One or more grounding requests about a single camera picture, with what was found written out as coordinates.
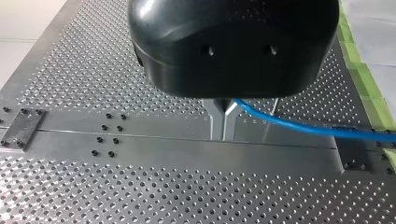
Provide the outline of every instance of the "perforated metal plate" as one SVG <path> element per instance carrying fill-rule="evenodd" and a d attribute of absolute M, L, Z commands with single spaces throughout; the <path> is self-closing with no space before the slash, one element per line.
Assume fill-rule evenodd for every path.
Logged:
<path fill-rule="evenodd" d="M 43 130 L 100 133 L 107 125 L 113 134 L 122 126 L 124 134 L 208 139 L 200 99 L 169 96 L 147 81 L 132 48 L 126 5 L 68 1 L 2 89 L 1 104 L 48 110 Z"/>
<path fill-rule="evenodd" d="M 51 110 L 205 115 L 200 100 L 152 87 L 134 55 L 127 1 L 85 0 L 33 74 L 19 104 Z"/>
<path fill-rule="evenodd" d="M 286 119 L 306 120 L 317 125 L 370 126 L 345 66 L 338 40 L 333 42 L 318 79 L 305 91 L 279 100 L 277 114 Z M 249 103 L 256 109 L 269 113 L 274 99 L 250 100 Z M 251 116 L 246 112 L 240 118 L 252 122 Z"/>
<path fill-rule="evenodd" d="M 92 137 L 38 133 L 27 154 L 0 152 L 0 220 L 396 222 L 395 179 L 342 175 L 333 149 L 139 137 L 119 147 L 84 143 Z"/>
<path fill-rule="evenodd" d="M 274 101 L 274 99 L 247 100 L 256 109 L 265 113 L 273 110 Z M 315 83 L 297 95 L 279 99 L 276 113 L 284 119 L 316 126 L 348 126 L 366 130 L 371 128 L 337 39 L 334 40 Z M 235 139 L 244 142 L 271 142 L 271 139 L 280 138 L 289 142 L 290 137 L 293 136 L 291 139 L 299 140 L 292 141 L 295 146 L 333 146 L 332 141 L 326 137 L 313 138 L 307 134 L 288 131 L 279 134 L 278 129 L 280 128 L 276 125 L 269 125 L 243 112 L 236 122 Z"/>

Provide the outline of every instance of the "black robot housing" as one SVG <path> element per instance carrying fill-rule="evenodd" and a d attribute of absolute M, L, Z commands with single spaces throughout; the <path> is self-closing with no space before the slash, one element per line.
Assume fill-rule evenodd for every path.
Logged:
<path fill-rule="evenodd" d="M 318 76 L 338 0 L 130 0 L 149 81 L 177 96 L 284 97 Z"/>

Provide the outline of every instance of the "blue tube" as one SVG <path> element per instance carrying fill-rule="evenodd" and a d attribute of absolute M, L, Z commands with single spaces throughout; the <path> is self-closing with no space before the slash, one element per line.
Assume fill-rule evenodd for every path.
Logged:
<path fill-rule="evenodd" d="M 311 133 L 318 135 L 331 135 L 334 137 L 341 137 L 341 138 L 356 138 L 361 140 L 372 140 L 372 141 L 380 141 L 380 142 L 396 142 L 396 134 L 365 133 L 365 132 L 352 131 L 352 130 L 338 130 L 331 128 L 313 127 L 313 126 L 293 122 L 291 120 L 280 119 L 275 116 L 264 114 L 256 110 L 255 108 L 251 107 L 250 105 L 246 104 L 244 101 L 240 99 L 234 99 L 234 101 L 254 117 L 268 120 L 274 124 L 292 129 L 297 132 Z"/>

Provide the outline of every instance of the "black screw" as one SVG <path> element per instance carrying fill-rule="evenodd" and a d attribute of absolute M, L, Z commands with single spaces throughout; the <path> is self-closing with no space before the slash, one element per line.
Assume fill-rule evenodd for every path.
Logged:
<path fill-rule="evenodd" d="M 367 170 L 367 164 L 366 163 L 361 165 L 361 170 L 363 170 L 363 171 Z"/>
<path fill-rule="evenodd" d="M 18 141 L 17 142 L 17 147 L 23 147 L 23 142 L 22 141 Z"/>
<path fill-rule="evenodd" d="M 392 169 L 387 168 L 387 169 L 385 170 L 385 173 L 387 173 L 388 175 L 391 175 L 393 172 L 392 172 Z"/>
<path fill-rule="evenodd" d="M 385 153 L 381 154 L 381 160 L 386 160 L 387 158 L 388 158 L 387 154 L 385 154 Z"/>
<path fill-rule="evenodd" d="M 113 158 L 116 154 L 113 151 L 109 151 L 108 152 L 108 156 Z"/>
<path fill-rule="evenodd" d="M 97 155 L 99 155 L 99 152 L 96 151 L 96 150 L 92 150 L 92 151 L 91 151 L 91 154 L 92 154 L 93 156 L 97 156 Z"/>
<path fill-rule="evenodd" d="M 349 162 L 346 162 L 345 164 L 344 164 L 344 168 L 347 170 L 347 169 L 349 169 L 350 168 L 350 163 Z"/>

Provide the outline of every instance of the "green tape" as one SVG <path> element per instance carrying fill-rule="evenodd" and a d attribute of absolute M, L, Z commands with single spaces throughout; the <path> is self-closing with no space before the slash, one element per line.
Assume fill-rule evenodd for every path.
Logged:
<path fill-rule="evenodd" d="M 361 97 L 367 117 L 371 125 L 378 130 L 396 130 L 395 122 L 389 113 L 388 106 L 375 83 L 367 64 L 361 61 L 358 48 L 350 31 L 342 3 L 340 5 L 340 21 L 337 29 L 341 50 L 356 89 Z M 393 169 L 396 172 L 396 150 L 385 149 Z"/>
<path fill-rule="evenodd" d="M 385 153 L 387 153 L 390 163 L 393 166 L 393 170 L 396 171 L 396 150 L 385 148 L 384 151 L 385 151 Z"/>
<path fill-rule="evenodd" d="M 347 56 L 352 63 L 360 63 L 361 56 L 359 55 L 358 48 L 354 43 L 342 42 L 344 50 L 346 50 Z"/>
<path fill-rule="evenodd" d="M 362 96 L 370 96 L 375 99 L 383 98 L 381 91 L 379 90 L 378 86 L 375 83 L 375 80 L 370 72 L 369 67 L 365 63 L 354 63 L 355 68 L 358 70 L 359 75 L 361 76 L 361 80 L 367 90 L 367 95 Z"/>

